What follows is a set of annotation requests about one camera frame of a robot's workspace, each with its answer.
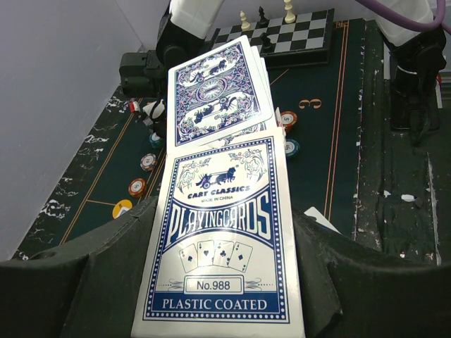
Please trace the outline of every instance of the chess piece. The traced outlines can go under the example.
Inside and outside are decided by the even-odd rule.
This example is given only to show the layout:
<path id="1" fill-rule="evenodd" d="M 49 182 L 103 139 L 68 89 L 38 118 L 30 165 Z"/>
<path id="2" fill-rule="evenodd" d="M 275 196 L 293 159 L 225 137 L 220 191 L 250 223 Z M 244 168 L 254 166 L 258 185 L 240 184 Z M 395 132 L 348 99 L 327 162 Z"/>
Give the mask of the chess piece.
<path id="1" fill-rule="evenodd" d="M 285 2 L 285 10 L 287 11 L 287 16 L 285 16 L 286 23 L 293 23 L 296 20 L 296 16 L 291 11 L 293 6 L 291 6 L 291 0 L 283 0 Z"/>
<path id="2" fill-rule="evenodd" d="M 240 12 L 240 17 L 241 17 L 241 21 L 242 21 L 242 23 L 241 23 L 241 30 L 243 32 L 246 32 L 247 30 L 250 30 L 251 29 L 251 24 L 246 21 L 246 15 L 243 13 L 243 11 Z"/>
<path id="3" fill-rule="evenodd" d="M 264 53 L 272 53 L 274 51 L 276 46 L 271 42 L 271 39 L 268 38 L 268 33 L 266 32 L 261 33 L 260 40 L 261 43 L 263 44 L 261 50 Z"/>
<path id="4" fill-rule="evenodd" d="M 269 20 L 265 18 L 265 12 L 263 12 L 263 8 L 259 7 L 259 15 L 260 15 L 260 21 L 259 26 L 260 28 L 266 28 L 269 25 Z"/>

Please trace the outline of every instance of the green felt table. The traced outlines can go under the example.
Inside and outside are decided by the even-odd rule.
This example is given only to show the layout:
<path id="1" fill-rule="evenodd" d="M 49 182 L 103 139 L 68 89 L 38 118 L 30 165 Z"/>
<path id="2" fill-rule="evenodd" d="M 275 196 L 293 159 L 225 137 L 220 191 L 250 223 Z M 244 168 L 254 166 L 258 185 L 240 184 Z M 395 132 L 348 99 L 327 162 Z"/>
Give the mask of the green felt table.
<path id="1" fill-rule="evenodd" d="M 300 144 L 298 156 L 288 160 L 291 204 L 301 211 L 316 207 L 348 237 L 355 225 L 364 33 L 363 20 L 335 23 L 328 65 L 268 72 L 274 106 L 297 114 L 287 136 Z M 140 100 L 140 105 L 147 102 Z M 158 196 L 166 151 L 153 149 L 149 130 L 135 121 L 118 88 L 16 258 L 29 258 L 107 223 L 122 199 L 136 205 Z M 150 173 L 140 168 L 148 153 L 158 158 Z M 136 199 L 128 186 L 139 177 L 147 182 L 147 191 Z"/>

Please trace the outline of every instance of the playing card box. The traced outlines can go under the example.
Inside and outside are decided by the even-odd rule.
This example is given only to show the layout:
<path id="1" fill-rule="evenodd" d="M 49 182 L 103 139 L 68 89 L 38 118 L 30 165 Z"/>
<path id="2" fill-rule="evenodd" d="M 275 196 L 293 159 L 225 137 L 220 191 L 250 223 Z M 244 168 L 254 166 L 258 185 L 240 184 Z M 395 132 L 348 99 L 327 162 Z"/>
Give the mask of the playing card box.
<path id="1" fill-rule="evenodd" d="M 304 337 L 282 128 L 169 154 L 132 337 Z"/>

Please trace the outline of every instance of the white wall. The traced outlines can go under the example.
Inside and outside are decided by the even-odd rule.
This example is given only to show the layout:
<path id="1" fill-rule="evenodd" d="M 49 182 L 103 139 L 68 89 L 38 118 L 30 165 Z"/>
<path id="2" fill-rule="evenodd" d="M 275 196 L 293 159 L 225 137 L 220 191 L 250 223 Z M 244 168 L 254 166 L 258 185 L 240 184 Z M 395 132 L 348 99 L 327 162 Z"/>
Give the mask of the white wall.
<path id="1" fill-rule="evenodd" d="M 159 22 L 169 0 L 116 1 L 144 46 L 155 49 Z M 335 8 L 335 20 L 373 17 L 370 11 L 355 0 L 292 0 L 292 5 L 295 14 Z M 258 21 L 259 6 L 264 8 L 267 18 L 281 18 L 287 13 L 283 0 L 225 0 L 207 38 L 212 36 L 215 28 L 241 24 L 240 11 L 246 13 L 249 22 Z"/>
<path id="2" fill-rule="evenodd" d="M 432 11 L 435 15 L 437 12 L 437 0 L 428 0 L 429 4 L 431 5 Z M 446 0 L 446 15 L 444 22 L 451 26 L 451 0 Z M 443 70 L 444 72 L 451 72 L 451 37 L 449 34 L 445 33 L 447 44 L 445 46 L 445 49 L 443 49 L 443 54 L 446 55 L 447 65 L 446 68 Z"/>
<path id="3" fill-rule="evenodd" d="M 0 261 L 10 258 L 140 41 L 114 1 L 0 3 Z"/>

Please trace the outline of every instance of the orange poker chip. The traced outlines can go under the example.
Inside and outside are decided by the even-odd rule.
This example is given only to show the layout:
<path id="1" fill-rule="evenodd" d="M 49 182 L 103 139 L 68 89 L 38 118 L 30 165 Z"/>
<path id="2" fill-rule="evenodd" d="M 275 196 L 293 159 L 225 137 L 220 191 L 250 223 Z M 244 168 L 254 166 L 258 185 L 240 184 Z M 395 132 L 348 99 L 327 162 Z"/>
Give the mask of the orange poker chip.
<path id="1" fill-rule="evenodd" d="M 284 111 L 281 113 L 280 118 L 282 119 L 283 127 L 285 128 L 285 132 L 289 133 L 293 125 L 297 122 L 297 115 L 292 111 Z"/>
<path id="2" fill-rule="evenodd" d="M 136 199 L 140 198 L 146 192 L 146 181 L 142 178 L 137 178 L 133 180 L 128 186 L 128 193 L 131 197 L 135 197 Z"/>

